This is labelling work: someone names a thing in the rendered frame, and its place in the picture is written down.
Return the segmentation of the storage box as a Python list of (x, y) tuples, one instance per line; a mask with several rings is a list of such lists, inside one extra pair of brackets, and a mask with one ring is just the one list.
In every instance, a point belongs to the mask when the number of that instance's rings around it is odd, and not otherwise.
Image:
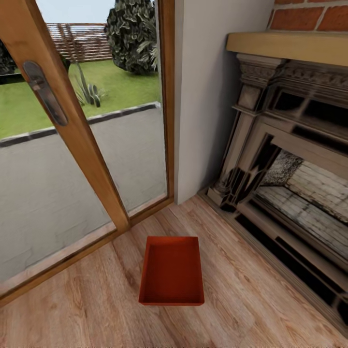
[(174, 306), (204, 304), (197, 237), (147, 237), (139, 302)]

